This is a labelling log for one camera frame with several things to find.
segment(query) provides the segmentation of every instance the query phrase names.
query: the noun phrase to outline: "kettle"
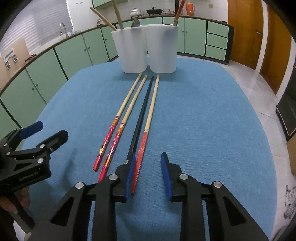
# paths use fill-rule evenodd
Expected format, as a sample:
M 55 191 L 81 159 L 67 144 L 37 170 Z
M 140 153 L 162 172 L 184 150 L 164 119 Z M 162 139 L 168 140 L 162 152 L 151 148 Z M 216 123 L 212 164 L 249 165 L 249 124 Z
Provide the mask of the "kettle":
M 186 3 L 186 13 L 188 16 L 193 17 L 193 15 L 194 15 L 193 12 L 195 12 L 195 7 L 193 6 L 192 2 L 188 1 Z

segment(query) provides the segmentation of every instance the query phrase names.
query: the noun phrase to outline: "white cup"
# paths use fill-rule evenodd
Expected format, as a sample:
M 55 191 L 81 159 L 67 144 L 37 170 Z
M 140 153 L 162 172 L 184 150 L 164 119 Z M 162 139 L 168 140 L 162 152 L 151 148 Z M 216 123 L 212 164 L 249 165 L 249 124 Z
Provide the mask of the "white cup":
M 145 25 L 151 71 L 170 74 L 176 71 L 178 26 Z
M 144 26 L 111 32 L 123 72 L 140 73 L 148 66 Z

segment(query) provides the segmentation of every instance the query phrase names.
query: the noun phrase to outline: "blue gripper pad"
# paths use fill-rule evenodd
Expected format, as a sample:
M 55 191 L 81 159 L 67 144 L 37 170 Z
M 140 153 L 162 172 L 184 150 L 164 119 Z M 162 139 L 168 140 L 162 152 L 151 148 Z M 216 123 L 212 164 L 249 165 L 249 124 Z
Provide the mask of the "blue gripper pad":
M 41 131 L 43 129 L 43 123 L 41 121 L 38 121 L 24 129 L 20 132 L 20 139 L 27 139 L 28 137 L 36 134 L 37 132 Z
M 165 184 L 166 195 L 171 201 L 173 193 L 172 193 L 172 182 L 171 182 L 170 174 L 168 171 L 168 164 L 169 164 L 169 161 L 167 159 L 167 156 L 164 155 L 164 153 L 162 153 L 160 158 L 161 172 L 163 174 L 163 182 Z
M 136 155 L 133 153 L 130 169 L 128 171 L 128 177 L 126 179 L 126 200 L 131 196 L 131 187 L 133 185 L 133 175 L 136 168 Z

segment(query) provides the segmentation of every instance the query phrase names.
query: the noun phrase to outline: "human hand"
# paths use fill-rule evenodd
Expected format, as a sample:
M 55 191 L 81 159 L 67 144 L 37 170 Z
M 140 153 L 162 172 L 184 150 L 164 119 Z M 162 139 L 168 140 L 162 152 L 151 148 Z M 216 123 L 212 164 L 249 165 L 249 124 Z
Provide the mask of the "human hand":
M 25 187 L 19 191 L 16 191 L 15 195 L 23 207 L 30 206 L 29 187 Z M 12 204 L 12 202 L 10 202 L 8 198 L 4 196 L 0 196 L 0 206 L 8 212 L 17 211 L 16 207 Z

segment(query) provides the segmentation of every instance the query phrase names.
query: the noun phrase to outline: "silver pot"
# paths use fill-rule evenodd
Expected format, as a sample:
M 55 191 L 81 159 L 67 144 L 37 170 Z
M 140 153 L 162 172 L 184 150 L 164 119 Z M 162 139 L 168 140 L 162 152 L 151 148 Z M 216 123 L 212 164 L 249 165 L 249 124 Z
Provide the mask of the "silver pot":
M 133 10 L 130 11 L 130 16 L 131 17 L 141 16 L 141 10 L 134 8 Z

